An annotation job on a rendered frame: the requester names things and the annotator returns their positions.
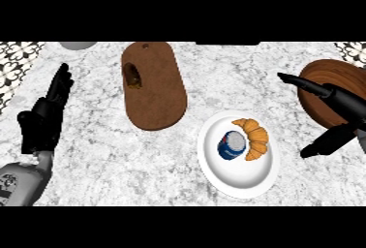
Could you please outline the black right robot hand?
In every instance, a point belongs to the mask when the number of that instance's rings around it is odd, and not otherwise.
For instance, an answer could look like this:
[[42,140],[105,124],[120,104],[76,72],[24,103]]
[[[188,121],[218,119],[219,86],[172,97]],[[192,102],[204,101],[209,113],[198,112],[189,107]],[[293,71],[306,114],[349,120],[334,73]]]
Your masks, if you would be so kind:
[[331,110],[347,121],[328,129],[315,142],[302,150],[300,157],[331,155],[355,138],[355,132],[366,132],[366,100],[333,83],[318,84],[305,77],[278,74],[285,83],[319,97]]

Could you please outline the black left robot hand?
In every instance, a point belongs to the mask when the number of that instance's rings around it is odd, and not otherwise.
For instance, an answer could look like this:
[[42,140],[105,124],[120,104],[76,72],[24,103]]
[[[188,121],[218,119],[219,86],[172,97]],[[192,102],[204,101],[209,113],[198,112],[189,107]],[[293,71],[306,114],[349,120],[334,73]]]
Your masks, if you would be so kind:
[[23,154],[54,151],[58,146],[73,84],[70,65],[64,63],[54,76],[46,96],[37,99],[32,110],[18,114]]

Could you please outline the brown wooden bowl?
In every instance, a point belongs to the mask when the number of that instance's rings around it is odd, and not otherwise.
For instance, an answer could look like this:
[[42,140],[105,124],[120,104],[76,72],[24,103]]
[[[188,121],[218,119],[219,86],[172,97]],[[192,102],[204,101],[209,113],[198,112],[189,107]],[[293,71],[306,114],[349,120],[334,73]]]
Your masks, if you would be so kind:
[[[366,70],[350,63],[334,59],[316,60],[305,66],[300,76],[319,84],[333,83],[366,100]],[[300,89],[297,96],[310,118],[325,128],[347,123],[312,93]]]

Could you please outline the blue can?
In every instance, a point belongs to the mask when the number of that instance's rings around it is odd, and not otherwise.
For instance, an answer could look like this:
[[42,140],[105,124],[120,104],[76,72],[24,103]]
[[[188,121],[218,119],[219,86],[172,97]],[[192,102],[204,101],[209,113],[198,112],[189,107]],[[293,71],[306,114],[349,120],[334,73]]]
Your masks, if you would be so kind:
[[218,145],[218,152],[225,160],[237,159],[247,150],[247,139],[238,131],[229,131]]

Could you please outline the white plate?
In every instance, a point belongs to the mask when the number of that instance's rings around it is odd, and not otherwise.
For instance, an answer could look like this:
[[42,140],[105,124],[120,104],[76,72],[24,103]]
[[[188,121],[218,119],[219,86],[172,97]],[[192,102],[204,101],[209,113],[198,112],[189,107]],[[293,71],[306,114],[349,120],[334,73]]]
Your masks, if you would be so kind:
[[[225,160],[218,151],[219,142],[229,131],[246,134],[234,124],[241,118],[253,118],[269,135],[268,152],[253,161],[247,160],[247,153],[234,160]],[[206,121],[198,135],[198,159],[206,178],[222,193],[238,199],[251,199],[265,194],[278,178],[281,152],[271,127],[260,118],[240,110],[219,112]]]

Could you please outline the golden croissant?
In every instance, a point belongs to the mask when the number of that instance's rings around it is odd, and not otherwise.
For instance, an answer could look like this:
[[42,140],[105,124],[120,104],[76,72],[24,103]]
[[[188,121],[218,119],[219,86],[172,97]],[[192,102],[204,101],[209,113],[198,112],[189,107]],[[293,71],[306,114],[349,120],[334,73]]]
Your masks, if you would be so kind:
[[266,129],[259,125],[259,122],[254,119],[241,118],[234,121],[234,124],[238,125],[250,140],[250,151],[247,154],[247,160],[257,160],[268,152],[268,142],[269,135]]

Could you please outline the grey round object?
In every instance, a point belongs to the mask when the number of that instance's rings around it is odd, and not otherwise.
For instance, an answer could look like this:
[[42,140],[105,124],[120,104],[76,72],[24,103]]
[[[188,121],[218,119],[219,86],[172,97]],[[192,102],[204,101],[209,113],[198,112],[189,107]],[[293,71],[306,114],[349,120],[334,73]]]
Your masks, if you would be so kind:
[[97,42],[61,42],[61,45],[68,50],[83,50],[97,45]]

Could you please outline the brown bread roll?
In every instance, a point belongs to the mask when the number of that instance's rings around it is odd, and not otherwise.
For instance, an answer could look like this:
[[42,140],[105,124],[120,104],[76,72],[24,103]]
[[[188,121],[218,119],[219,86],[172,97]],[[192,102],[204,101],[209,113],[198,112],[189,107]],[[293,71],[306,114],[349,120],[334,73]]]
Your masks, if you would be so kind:
[[126,83],[130,88],[139,89],[142,87],[142,78],[138,71],[138,67],[132,63],[126,63],[123,66]]

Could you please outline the brown wooden cutting board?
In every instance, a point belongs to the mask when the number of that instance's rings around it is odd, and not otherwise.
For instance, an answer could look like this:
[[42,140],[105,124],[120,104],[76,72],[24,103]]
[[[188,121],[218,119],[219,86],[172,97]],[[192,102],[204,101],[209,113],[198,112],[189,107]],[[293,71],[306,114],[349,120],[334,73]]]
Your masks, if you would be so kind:
[[[130,88],[123,66],[138,67],[142,87]],[[167,42],[136,42],[122,55],[125,106],[138,128],[161,130],[178,123],[188,107],[188,94],[172,46]]]

